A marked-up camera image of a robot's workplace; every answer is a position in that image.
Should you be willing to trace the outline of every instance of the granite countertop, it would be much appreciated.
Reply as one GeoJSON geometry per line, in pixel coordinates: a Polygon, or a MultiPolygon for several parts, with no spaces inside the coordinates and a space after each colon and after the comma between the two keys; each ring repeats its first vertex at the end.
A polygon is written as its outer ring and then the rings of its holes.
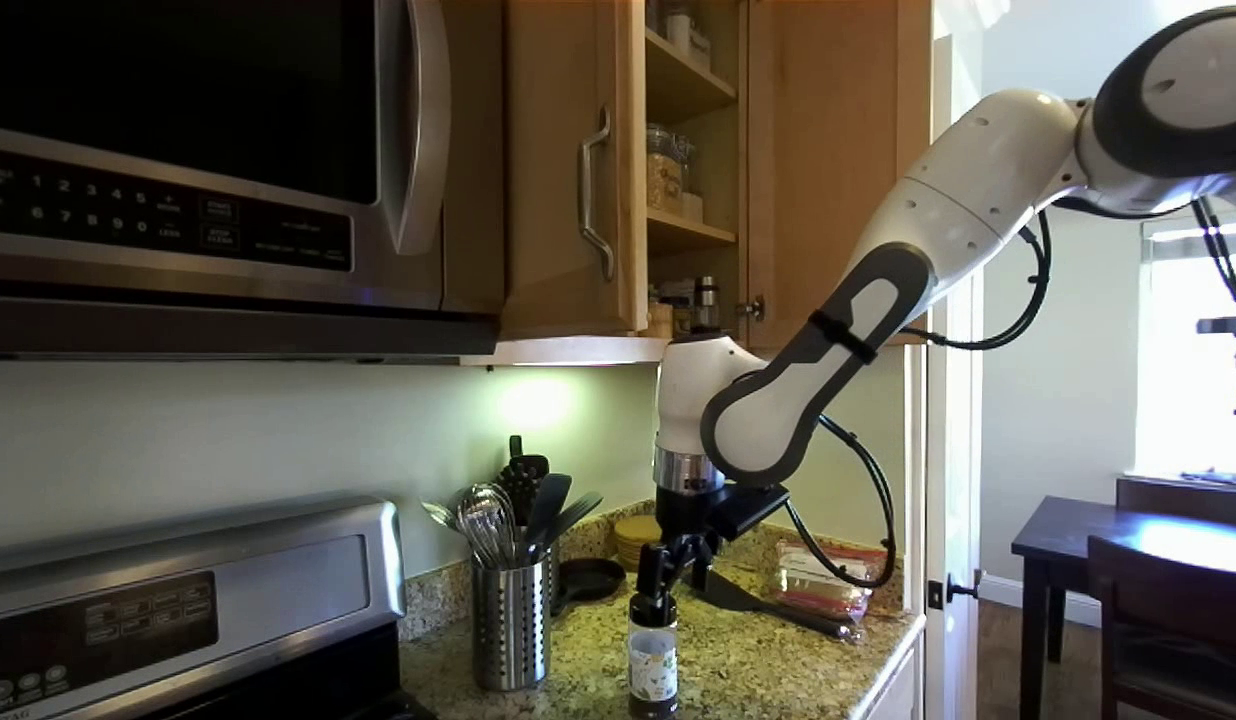
{"type": "MultiPolygon", "coordinates": [[[[478,687],[469,621],[405,641],[405,687],[444,720],[630,715],[630,594],[633,576],[611,599],[554,621],[550,680],[533,692],[478,687]]],[[[777,616],[713,607],[687,586],[678,599],[679,715],[857,715],[924,627],[924,616],[872,607],[857,641],[827,641],[777,616]]]]}

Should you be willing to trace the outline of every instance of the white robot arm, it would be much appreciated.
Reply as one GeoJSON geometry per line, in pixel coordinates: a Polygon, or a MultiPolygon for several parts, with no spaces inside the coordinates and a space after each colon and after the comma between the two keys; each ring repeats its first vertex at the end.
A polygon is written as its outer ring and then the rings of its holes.
{"type": "Polygon", "coordinates": [[[678,562],[683,534],[737,534],[777,509],[846,384],[1042,206],[1156,217],[1203,197],[1236,205],[1236,7],[1170,23],[1096,98],[980,98],[885,197],[833,294],[772,359],[726,336],[670,346],[658,430],[670,558],[662,546],[649,573],[664,586],[678,573],[662,562],[678,562]],[[755,501],[715,518],[737,490],[755,501]]]}

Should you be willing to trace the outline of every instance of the stove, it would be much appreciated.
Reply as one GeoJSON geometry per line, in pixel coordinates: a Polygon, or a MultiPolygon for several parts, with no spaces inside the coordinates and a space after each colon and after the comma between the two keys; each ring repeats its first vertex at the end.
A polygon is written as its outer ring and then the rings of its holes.
{"type": "Polygon", "coordinates": [[[425,720],[389,501],[183,518],[0,558],[0,715],[425,720]]]}

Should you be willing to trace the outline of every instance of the utensil holder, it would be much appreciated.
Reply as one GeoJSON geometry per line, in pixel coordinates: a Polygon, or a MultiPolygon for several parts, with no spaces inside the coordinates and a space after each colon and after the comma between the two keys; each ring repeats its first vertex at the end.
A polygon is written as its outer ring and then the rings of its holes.
{"type": "Polygon", "coordinates": [[[483,562],[472,558],[472,671],[481,687],[535,687],[550,680],[545,558],[483,562]]]}

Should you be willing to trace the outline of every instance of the microwave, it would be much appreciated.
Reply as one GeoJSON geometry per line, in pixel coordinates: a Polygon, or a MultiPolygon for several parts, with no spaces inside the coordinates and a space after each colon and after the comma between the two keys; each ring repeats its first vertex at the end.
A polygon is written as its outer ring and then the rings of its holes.
{"type": "Polygon", "coordinates": [[[0,0],[0,354],[465,354],[501,0],[0,0]]]}

